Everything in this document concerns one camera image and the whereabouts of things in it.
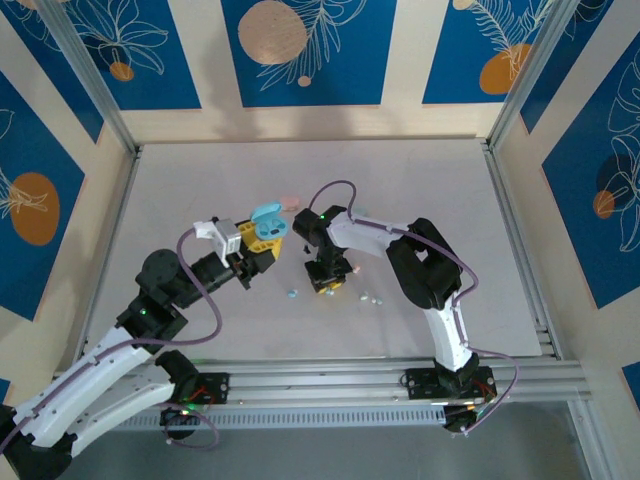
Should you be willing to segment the blue earbud charging case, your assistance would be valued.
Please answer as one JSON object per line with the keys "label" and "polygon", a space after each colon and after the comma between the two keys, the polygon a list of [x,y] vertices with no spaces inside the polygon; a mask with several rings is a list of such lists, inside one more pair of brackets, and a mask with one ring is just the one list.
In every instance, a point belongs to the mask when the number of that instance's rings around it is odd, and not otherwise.
{"label": "blue earbud charging case", "polygon": [[255,234],[261,241],[271,241],[284,237],[289,231],[289,224],[280,213],[282,204],[271,202],[254,209],[250,221],[254,224]]}

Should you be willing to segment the black controller box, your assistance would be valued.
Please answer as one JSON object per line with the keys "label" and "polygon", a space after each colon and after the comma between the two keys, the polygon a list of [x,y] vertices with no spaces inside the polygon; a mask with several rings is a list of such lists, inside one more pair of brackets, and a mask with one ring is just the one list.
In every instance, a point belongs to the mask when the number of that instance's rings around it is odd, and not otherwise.
{"label": "black controller box", "polygon": [[183,407],[168,407],[160,413],[160,426],[170,440],[185,440],[200,424],[200,420]]}
{"label": "black controller box", "polygon": [[472,405],[445,406],[444,428],[454,434],[469,430],[477,421],[476,407]]}

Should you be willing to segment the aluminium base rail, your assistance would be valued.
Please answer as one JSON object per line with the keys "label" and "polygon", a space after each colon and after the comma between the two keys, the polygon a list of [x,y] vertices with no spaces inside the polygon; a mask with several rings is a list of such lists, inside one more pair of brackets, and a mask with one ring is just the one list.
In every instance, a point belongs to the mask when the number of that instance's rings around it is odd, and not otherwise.
{"label": "aluminium base rail", "polygon": [[[565,401],[591,397],[582,366],[552,357],[518,360],[520,373],[508,360],[489,358],[494,384],[508,401]],[[274,404],[390,404],[408,400],[401,377],[409,369],[433,365],[428,358],[365,358],[281,361],[200,361],[201,372],[230,375],[229,403]]]}

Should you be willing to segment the thin aluminium side rail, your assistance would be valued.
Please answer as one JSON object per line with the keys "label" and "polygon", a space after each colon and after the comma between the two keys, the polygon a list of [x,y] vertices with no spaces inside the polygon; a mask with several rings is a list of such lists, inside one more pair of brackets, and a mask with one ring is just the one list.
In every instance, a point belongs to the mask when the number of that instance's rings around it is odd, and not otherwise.
{"label": "thin aluminium side rail", "polygon": [[82,356],[88,342],[88,331],[103,288],[120,225],[131,196],[142,151],[142,147],[136,149],[126,165],[124,173],[116,182],[115,194],[108,204],[107,215],[96,246],[95,253],[97,257],[91,263],[90,276],[88,277],[88,290],[81,298],[79,310],[77,311],[74,325],[69,335],[65,355],[60,365],[70,366],[78,360]]}

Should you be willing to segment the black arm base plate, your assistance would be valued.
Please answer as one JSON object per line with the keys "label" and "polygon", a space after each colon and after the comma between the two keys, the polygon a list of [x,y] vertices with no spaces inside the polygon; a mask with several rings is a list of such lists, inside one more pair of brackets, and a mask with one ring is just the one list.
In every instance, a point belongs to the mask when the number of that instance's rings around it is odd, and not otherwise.
{"label": "black arm base plate", "polygon": [[188,402],[195,405],[225,404],[230,390],[229,381],[229,373],[200,373]]}
{"label": "black arm base plate", "polygon": [[400,385],[407,390],[410,400],[492,400],[497,389],[489,380],[493,372],[481,366],[466,380],[436,368],[407,369],[400,377]]}

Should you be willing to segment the wide aluminium side rail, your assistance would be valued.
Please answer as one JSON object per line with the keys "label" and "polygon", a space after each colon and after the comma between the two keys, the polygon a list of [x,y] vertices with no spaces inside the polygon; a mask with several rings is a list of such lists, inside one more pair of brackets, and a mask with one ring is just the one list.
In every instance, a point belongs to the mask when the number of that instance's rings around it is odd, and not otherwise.
{"label": "wide aluminium side rail", "polygon": [[481,145],[525,297],[533,316],[533,323],[536,331],[546,339],[546,341],[540,341],[542,356],[554,358],[555,360],[564,360],[565,355],[562,345],[552,324],[547,302],[543,298],[542,288],[533,268],[524,238],[524,231],[517,215],[516,205],[508,188],[506,175],[503,173],[499,161],[489,144],[483,141]]}

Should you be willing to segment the aluminium frame post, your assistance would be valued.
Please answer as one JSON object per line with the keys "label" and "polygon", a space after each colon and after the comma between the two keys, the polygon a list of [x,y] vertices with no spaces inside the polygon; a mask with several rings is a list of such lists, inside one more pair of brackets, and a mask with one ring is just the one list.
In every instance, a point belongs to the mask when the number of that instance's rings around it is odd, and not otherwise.
{"label": "aluminium frame post", "polygon": [[139,146],[134,141],[113,95],[63,6],[57,0],[34,0],[34,4],[39,16],[100,115],[110,126],[123,148],[136,158]]}
{"label": "aluminium frame post", "polygon": [[562,37],[566,25],[580,0],[554,0],[511,91],[499,111],[494,125],[485,137],[487,151],[494,154],[538,80],[550,55]]}

